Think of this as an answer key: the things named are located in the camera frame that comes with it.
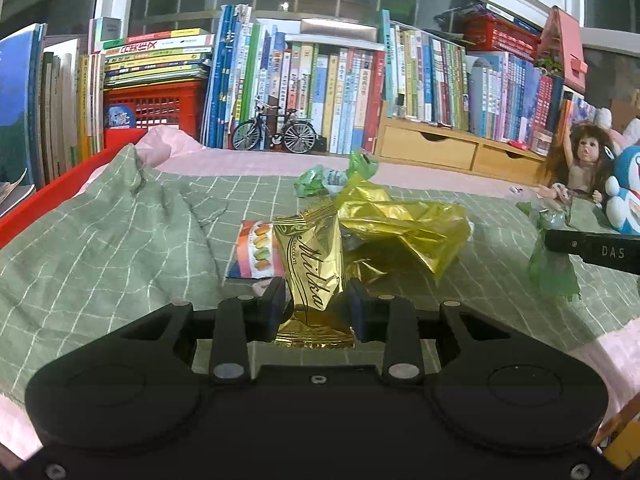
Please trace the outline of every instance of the plush toy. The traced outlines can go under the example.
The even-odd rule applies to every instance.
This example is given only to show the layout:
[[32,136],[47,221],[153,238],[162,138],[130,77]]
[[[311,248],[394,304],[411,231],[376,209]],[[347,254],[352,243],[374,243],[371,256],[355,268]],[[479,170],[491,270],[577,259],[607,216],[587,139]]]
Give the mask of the plush toy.
[[596,114],[595,123],[604,128],[609,134],[614,155],[618,156],[622,150],[629,146],[633,146],[640,140],[640,119],[633,119],[620,134],[611,127],[612,118],[611,111],[608,108],[601,108]]
[[538,194],[569,205],[573,196],[601,204],[605,182],[612,173],[611,142],[603,128],[593,123],[574,124],[571,133],[551,146],[538,175],[548,186]]
[[640,235],[640,146],[629,146],[616,158],[605,185],[611,197],[607,218],[623,235]]

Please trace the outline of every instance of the pink bedsheet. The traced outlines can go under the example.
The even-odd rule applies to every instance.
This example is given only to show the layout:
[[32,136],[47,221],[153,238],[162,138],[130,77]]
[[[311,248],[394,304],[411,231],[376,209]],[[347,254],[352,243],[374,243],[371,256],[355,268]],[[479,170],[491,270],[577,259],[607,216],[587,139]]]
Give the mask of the pink bedsheet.
[[[179,130],[156,126],[136,145],[145,164],[161,171],[195,176],[279,175],[299,176],[315,164],[343,170],[346,158],[292,153],[233,152],[204,148]],[[79,193],[104,168],[94,171]],[[372,181],[411,189],[441,189],[508,198],[513,184],[452,171],[433,170],[399,164],[380,164]],[[609,390],[605,420],[617,413],[640,391],[640,319],[623,329],[601,336],[597,341],[571,352],[593,367]],[[27,458],[40,447],[26,414],[0,396],[0,442],[17,456]]]

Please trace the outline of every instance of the red plastic basket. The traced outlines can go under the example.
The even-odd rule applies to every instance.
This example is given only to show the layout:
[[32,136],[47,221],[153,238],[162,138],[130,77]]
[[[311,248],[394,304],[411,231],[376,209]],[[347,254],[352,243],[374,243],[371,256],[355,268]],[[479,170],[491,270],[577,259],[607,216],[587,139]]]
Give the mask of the red plastic basket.
[[206,81],[189,81],[109,90],[104,93],[104,106],[128,107],[136,118],[136,128],[167,124],[197,139],[205,88]]
[[473,16],[465,22],[465,40],[474,45],[469,51],[503,50],[527,61],[535,61],[540,38],[520,27],[493,16]]

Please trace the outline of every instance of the bicycle wheel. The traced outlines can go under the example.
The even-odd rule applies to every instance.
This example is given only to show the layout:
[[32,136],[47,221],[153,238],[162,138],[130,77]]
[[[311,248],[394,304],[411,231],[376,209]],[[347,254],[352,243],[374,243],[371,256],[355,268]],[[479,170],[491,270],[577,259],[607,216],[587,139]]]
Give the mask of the bicycle wheel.
[[241,152],[254,149],[259,140],[260,128],[253,119],[238,124],[231,137],[234,148]]
[[286,127],[282,140],[290,152],[306,153],[316,143],[316,132],[311,124],[295,121]]

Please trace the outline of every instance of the gold foil wrapper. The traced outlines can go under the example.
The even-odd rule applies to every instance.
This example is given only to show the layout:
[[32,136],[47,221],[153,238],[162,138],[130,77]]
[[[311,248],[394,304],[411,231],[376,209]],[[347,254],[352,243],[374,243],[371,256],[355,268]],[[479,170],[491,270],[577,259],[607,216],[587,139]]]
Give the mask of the gold foil wrapper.
[[353,333],[335,297],[344,286],[337,211],[330,200],[299,215],[276,218],[274,231],[294,310],[276,341],[290,346],[351,346]]
[[[355,174],[335,200],[340,224],[365,242],[396,238],[439,280],[469,238],[465,209],[427,200],[393,200],[381,187]],[[388,272],[385,251],[348,254],[349,277],[376,279]]]

